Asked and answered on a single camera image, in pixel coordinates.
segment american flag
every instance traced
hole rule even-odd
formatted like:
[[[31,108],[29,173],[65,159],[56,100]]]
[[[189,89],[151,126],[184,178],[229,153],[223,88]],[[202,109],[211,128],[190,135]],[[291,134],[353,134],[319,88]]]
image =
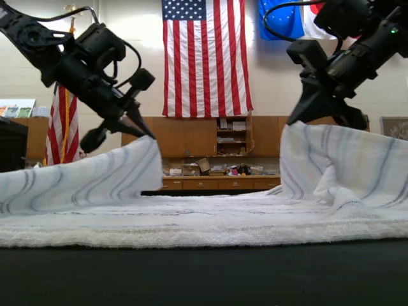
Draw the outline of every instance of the american flag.
[[[245,0],[162,0],[166,117],[252,110]]]
[[[78,161],[79,132],[77,97],[56,84],[45,148],[45,164],[66,164]]]

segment cable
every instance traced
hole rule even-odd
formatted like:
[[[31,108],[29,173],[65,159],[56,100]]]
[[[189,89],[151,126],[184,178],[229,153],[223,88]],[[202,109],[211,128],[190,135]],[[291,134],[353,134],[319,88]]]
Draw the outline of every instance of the cable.
[[[280,5],[275,6],[274,8],[270,8],[268,11],[266,11],[265,16],[263,17],[263,25],[265,26],[266,30],[268,30],[268,32],[276,37],[279,37],[282,40],[287,40],[290,42],[294,42],[296,41],[296,39],[289,37],[289,36],[285,36],[282,34],[279,34],[277,32],[275,32],[269,25],[267,22],[268,16],[269,14],[271,14],[271,12],[278,10],[279,8],[285,8],[287,6],[306,6],[306,5],[313,5],[313,4],[321,4],[326,2],[326,0],[318,0],[318,1],[303,1],[303,2],[288,2],[288,3],[282,3]]]
[[[82,12],[82,11],[90,11],[91,14],[92,14],[92,17],[93,17],[93,19],[94,19],[94,21],[95,21],[95,23],[96,23],[96,24],[100,24],[100,23],[99,23],[98,16],[96,15],[96,12],[95,12],[94,9],[91,8],[90,6],[84,6],[83,8],[79,8],[79,9],[77,9],[77,10],[75,10],[75,11],[71,11],[71,12],[66,13],[66,14],[64,14],[64,15],[59,15],[59,16],[55,16],[55,17],[52,17],[52,18],[41,18],[41,17],[30,16],[30,15],[24,14],[24,13],[22,13],[22,12],[20,12],[20,11],[17,11],[16,9],[14,9],[14,8],[8,6],[8,5],[7,5],[7,7],[8,7],[11,11],[14,11],[15,13],[18,13],[18,14],[21,14],[21,15],[25,15],[25,16],[28,16],[28,17],[31,17],[31,18],[35,19],[35,21],[39,21],[39,22],[53,22],[53,21],[57,21],[57,20],[60,20],[60,19],[64,19],[64,18],[66,18],[66,17],[70,17],[70,16],[72,16],[72,15],[78,14],[78,13],[80,13],[80,12]]]
[[[136,56],[138,57],[138,61],[139,61],[139,65],[138,65],[138,69],[136,69],[136,71],[138,71],[140,69],[140,67],[142,66],[142,57],[140,56],[139,52],[136,50],[136,48],[134,46],[132,46],[130,43],[128,43],[127,41],[123,41],[124,44],[131,49]],[[129,81],[133,78],[133,75],[131,77],[129,77],[127,80],[123,81],[122,83],[120,83],[118,86],[116,86],[116,89],[121,88],[123,85],[129,83]]]

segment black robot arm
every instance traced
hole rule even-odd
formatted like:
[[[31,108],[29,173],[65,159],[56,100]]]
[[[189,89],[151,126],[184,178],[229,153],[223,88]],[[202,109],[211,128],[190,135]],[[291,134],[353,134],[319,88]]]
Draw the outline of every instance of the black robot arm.
[[[114,62],[116,67],[125,58],[128,44],[98,21],[74,39],[70,33],[49,30],[39,20],[45,21],[14,10],[0,0],[0,31],[41,71],[44,85],[50,87],[58,82],[104,119],[100,127],[82,139],[81,148],[86,153],[97,149],[107,131],[154,138],[135,100],[140,91],[150,87],[154,77],[146,69],[137,69],[129,79],[130,90],[124,94],[114,87],[116,76],[104,72],[109,64]],[[122,120],[124,115],[139,128]]]
[[[348,106],[344,99],[355,97],[355,89],[377,77],[376,71],[395,54],[408,57],[408,0],[318,2],[324,6],[314,21],[317,26],[340,41],[349,36],[359,38],[348,50],[336,51],[329,58],[317,41],[292,43],[288,54],[304,68],[300,74],[303,94],[288,124],[331,116],[342,126],[366,129],[362,112]]]

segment white stripe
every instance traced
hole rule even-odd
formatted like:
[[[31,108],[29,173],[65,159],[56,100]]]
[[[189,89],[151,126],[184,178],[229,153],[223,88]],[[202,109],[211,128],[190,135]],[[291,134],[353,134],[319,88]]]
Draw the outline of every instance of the white stripe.
[[[183,118],[190,118],[189,42],[187,22],[180,21],[181,103]]]
[[[235,37],[237,42],[237,80],[238,80],[238,92],[241,105],[241,112],[247,113],[247,93],[245,88],[245,76],[244,67],[242,65],[241,54],[241,5],[239,0],[234,0],[234,21],[235,21]]]
[[[304,18],[304,26],[303,30],[305,31],[305,35],[308,38],[315,38],[318,40],[335,40],[336,37],[327,34],[326,31],[320,29],[314,23],[316,15],[313,14],[312,8],[310,5],[303,7],[303,18]]]
[[[231,54],[230,54],[230,34],[228,28],[228,3],[227,0],[220,0],[221,12],[221,39],[222,39],[222,62],[224,65],[224,90],[225,90],[225,111],[227,116],[234,116],[234,105],[232,101],[232,78],[231,78]]]
[[[167,21],[167,51],[168,51],[168,116],[176,114],[176,88],[174,80],[174,37],[173,21]]]
[[[201,22],[194,23],[194,49],[196,54],[196,92],[197,117],[205,116],[204,74],[203,74],[203,46],[201,40]]]
[[[71,108],[71,105],[74,102],[74,97],[75,96],[72,93],[69,93],[69,108]],[[78,129],[78,112],[75,110],[75,114],[74,114],[74,116],[72,118],[72,122],[69,125],[69,134],[68,134],[68,141],[67,141],[67,145],[68,145],[67,152],[69,152],[69,148],[71,148],[72,142],[75,139],[75,133],[77,132],[77,129]]]
[[[210,74],[211,117],[218,117],[217,54],[215,52],[214,2],[207,1],[207,36]]]
[[[62,152],[62,124],[61,124],[61,117],[59,115],[59,105],[60,105],[60,97],[59,97],[59,90],[57,89],[57,94],[55,95],[54,99],[54,129],[55,129],[55,139],[57,140],[58,146],[58,154],[61,158]]]

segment bulletin board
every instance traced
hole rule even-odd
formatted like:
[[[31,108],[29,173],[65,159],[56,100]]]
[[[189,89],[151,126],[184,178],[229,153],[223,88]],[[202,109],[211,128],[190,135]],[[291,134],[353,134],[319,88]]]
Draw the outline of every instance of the bulletin board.
[[[380,120],[383,135],[408,140],[408,117],[381,117]]]

